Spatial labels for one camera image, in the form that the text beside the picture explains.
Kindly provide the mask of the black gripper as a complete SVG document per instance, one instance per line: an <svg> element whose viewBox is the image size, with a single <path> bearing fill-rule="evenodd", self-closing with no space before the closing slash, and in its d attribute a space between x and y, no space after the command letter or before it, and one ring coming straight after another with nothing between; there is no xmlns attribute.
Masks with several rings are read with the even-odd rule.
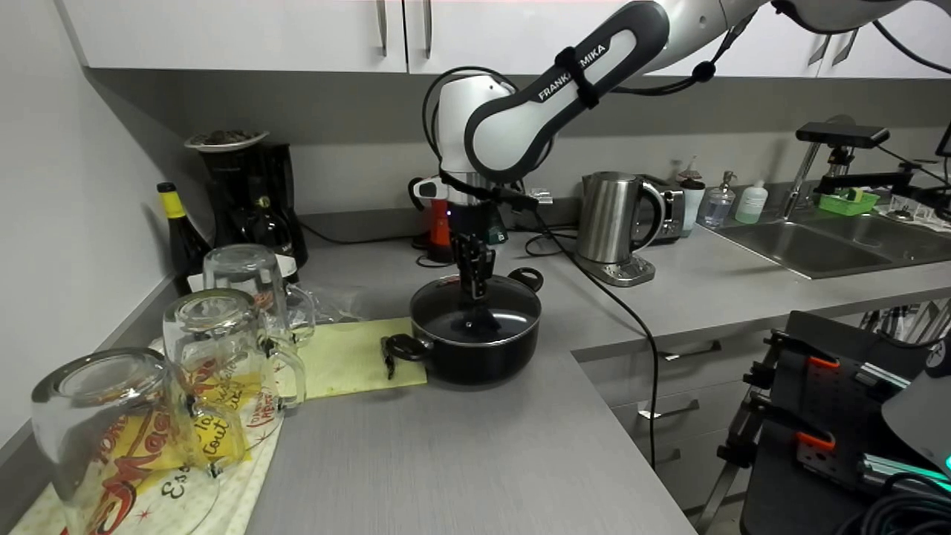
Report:
<svg viewBox="0 0 951 535"><path fill-rule="evenodd" d="M487 295L498 264L498 244L505 244L498 201L453 207L453 256L462 264L462 285L468 298Z"/></svg>

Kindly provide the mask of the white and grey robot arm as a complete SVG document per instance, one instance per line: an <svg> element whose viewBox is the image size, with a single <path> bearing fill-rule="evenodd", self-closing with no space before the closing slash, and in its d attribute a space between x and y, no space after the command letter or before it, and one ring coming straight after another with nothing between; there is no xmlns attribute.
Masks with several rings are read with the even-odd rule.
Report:
<svg viewBox="0 0 951 535"><path fill-rule="evenodd" d="M624 0L587 38L563 48L529 85L505 84L484 65L443 72L422 97L422 134L440 178L455 194L449 231L462 298L475 304L487 295L492 215L498 206L536 207L516 185L545 164L569 121L599 108L628 78L667 68L719 38L719 50L688 81L651 85L651 96L712 81L728 41L764 4L810 33L836 35L881 21L911 0Z"/></svg>

